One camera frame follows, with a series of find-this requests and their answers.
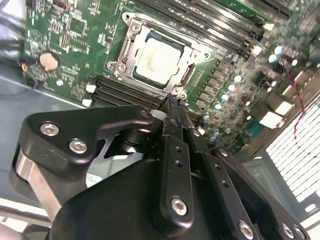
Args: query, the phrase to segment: cpu socket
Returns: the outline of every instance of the cpu socket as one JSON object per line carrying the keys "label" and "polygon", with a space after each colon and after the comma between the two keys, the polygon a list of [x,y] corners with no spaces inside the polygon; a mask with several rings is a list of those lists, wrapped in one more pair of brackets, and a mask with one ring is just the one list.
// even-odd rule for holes
{"label": "cpu socket", "polygon": [[108,62],[107,68],[117,78],[160,96],[176,93],[175,87],[183,89],[204,53],[185,40],[175,39],[174,34],[153,29],[137,17],[127,24],[117,62]]}

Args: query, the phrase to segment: motherboard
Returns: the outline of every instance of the motherboard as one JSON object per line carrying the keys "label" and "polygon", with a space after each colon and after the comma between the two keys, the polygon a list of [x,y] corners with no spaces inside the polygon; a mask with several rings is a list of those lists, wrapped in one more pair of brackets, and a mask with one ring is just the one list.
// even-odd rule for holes
{"label": "motherboard", "polygon": [[229,150],[278,127],[292,105],[277,90],[320,67],[320,0],[26,5],[27,71],[44,88],[86,107],[150,110],[176,96],[207,141]]}

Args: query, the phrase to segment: silver screw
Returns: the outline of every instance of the silver screw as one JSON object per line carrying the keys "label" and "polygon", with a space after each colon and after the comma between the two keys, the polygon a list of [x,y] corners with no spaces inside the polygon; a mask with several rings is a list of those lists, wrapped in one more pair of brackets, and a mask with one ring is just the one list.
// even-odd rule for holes
{"label": "silver screw", "polygon": [[177,95],[179,93],[179,89],[177,88],[177,87],[174,87],[173,89],[172,89],[172,94],[173,95]]}
{"label": "silver screw", "polygon": [[72,152],[76,153],[76,154],[83,154],[87,151],[87,145],[85,144],[84,141],[80,140],[80,139],[75,139],[72,140],[69,143],[69,148]]}
{"label": "silver screw", "polygon": [[302,239],[306,239],[305,234],[301,231],[300,228],[298,228],[297,226],[293,226],[294,230],[296,231],[296,233],[302,238]]}
{"label": "silver screw", "polygon": [[187,214],[187,205],[180,198],[173,198],[171,200],[172,209],[180,216]]}
{"label": "silver screw", "polygon": [[239,221],[239,229],[247,239],[254,239],[254,232],[252,231],[251,227],[249,227],[248,224],[242,220]]}
{"label": "silver screw", "polygon": [[52,123],[44,123],[40,126],[40,131],[45,135],[55,136],[59,133],[60,129]]}
{"label": "silver screw", "polygon": [[291,239],[294,239],[295,238],[295,235],[294,233],[291,231],[291,229],[285,225],[284,223],[282,224],[282,228],[283,228],[283,231],[284,233]]}
{"label": "silver screw", "polygon": [[140,26],[137,24],[133,24],[131,27],[132,32],[137,33],[140,30]]}
{"label": "silver screw", "polygon": [[141,110],[140,114],[144,116],[146,119],[149,118],[149,113],[146,110]]}
{"label": "silver screw", "polygon": [[193,134],[194,134],[194,135],[196,135],[197,137],[199,137],[199,136],[200,136],[200,133],[199,133],[197,130],[192,129],[192,132],[193,132]]}
{"label": "silver screw", "polygon": [[220,148],[220,153],[225,157],[228,156],[228,153],[225,150],[223,150],[222,148]]}

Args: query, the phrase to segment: red wire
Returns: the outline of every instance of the red wire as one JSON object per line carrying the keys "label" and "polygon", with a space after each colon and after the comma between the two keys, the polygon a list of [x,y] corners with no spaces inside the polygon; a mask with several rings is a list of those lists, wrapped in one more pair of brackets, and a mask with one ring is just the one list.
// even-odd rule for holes
{"label": "red wire", "polygon": [[302,118],[304,117],[304,115],[305,115],[305,113],[306,113],[306,108],[305,108],[304,102],[303,102],[303,100],[302,100],[300,91],[299,91],[299,89],[298,89],[297,82],[295,81],[295,79],[293,78],[293,76],[291,75],[291,73],[290,73],[287,69],[284,69],[284,70],[285,70],[285,73],[286,73],[286,75],[288,76],[288,78],[290,78],[290,79],[293,81],[293,86],[294,86],[294,88],[295,88],[296,95],[297,95],[298,100],[299,100],[300,105],[301,105],[301,114],[300,114],[300,117],[298,118],[298,120],[296,121],[296,123],[295,123],[295,125],[294,125],[294,139],[297,140],[298,124],[300,123],[300,121],[301,121]]}

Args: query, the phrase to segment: ventilation grille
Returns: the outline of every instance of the ventilation grille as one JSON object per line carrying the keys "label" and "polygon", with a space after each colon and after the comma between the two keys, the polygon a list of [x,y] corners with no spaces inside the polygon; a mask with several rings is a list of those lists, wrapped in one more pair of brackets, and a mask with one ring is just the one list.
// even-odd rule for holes
{"label": "ventilation grille", "polygon": [[320,195],[320,96],[309,105],[294,135],[299,116],[266,149],[300,203]]}

